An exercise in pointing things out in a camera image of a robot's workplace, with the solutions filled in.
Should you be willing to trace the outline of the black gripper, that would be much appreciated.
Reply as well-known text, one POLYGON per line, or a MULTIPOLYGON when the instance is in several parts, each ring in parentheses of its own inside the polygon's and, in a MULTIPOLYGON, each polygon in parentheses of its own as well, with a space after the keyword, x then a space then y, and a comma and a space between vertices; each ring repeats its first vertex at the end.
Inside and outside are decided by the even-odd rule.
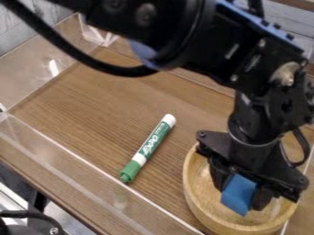
POLYGON ((256 184, 251 198, 252 210, 261 211, 272 198, 283 197, 296 203, 307 190, 308 179, 297 167, 308 158, 308 144, 299 130, 293 135, 303 144, 304 157, 297 162, 287 157, 280 138, 253 142, 241 140, 231 131, 196 132, 196 153, 207 159, 216 190, 224 190, 236 174, 256 184))

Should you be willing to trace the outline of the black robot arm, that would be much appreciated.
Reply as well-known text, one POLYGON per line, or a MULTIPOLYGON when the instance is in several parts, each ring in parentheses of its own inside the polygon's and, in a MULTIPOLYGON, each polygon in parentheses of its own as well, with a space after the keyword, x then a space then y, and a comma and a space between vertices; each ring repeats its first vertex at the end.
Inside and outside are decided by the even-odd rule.
POLYGON ((235 92, 227 131, 200 130, 220 202, 239 215, 275 197, 297 201, 308 180, 283 151, 281 137, 305 138, 314 122, 314 81, 293 37, 265 21, 261 0, 52 0, 89 25, 129 41, 141 70, 181 67, 235 92))

